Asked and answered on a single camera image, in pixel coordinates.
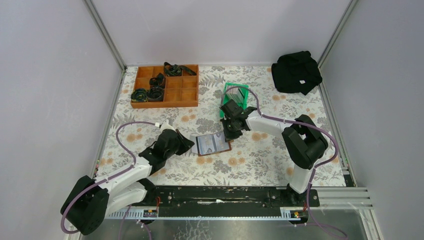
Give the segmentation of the brown leather card holder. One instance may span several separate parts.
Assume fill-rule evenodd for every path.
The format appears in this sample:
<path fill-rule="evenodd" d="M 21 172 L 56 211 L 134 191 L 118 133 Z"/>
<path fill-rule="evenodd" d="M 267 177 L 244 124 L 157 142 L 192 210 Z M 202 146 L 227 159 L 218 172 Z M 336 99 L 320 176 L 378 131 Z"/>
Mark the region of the brown leather card holder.
<path fill-rule="evenodd" d="M 226 142 L 223 131 L 200 136 L 192 135 L 189 139 L 194 142 L 191 152 L 199 156 L 214 155 L 232 150 L 231 143 Z"/>

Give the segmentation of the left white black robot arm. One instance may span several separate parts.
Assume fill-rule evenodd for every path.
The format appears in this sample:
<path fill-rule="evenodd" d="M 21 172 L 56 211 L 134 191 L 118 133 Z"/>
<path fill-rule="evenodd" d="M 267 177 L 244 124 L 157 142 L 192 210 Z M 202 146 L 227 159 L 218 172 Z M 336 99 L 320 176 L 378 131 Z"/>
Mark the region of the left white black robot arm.
<path fill-rule="evenodd" d="M 154 126 L 160 129 L 159 136 L 138 155 L 119 144 L 133 158 L 130 163 L 101 177 L 84 175 L 77 180 L 60 209 L 64 233 L 89 235 L 107 215 L 134 203 L 148 206 L 154 202 L 155 187 L 147 178 L 162 169 L 170 157 L 180 156 L 195 145 L 168 120 Z"/>

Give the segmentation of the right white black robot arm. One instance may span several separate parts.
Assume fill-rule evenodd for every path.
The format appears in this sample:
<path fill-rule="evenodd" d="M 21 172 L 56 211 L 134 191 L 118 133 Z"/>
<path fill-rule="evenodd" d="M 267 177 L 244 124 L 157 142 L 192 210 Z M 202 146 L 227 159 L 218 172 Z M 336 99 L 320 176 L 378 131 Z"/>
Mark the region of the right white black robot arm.
<path fill-rule="evenodd" d="M 243 109 L 233 100 L 222 105 L 220 110 L 224 114 L 220 121 L 227 142 L 239 138 L 247 131 L 266 133 L 283 139 L 294 163 L 286 198 L 293 206 L 301 205 L 307 199 L 306 191 L 313 168 L 329 147 L 326 138 L 312 119 L 302 114 L 295 120 L 283 120 L 260 113 L 256 107 Z"/>

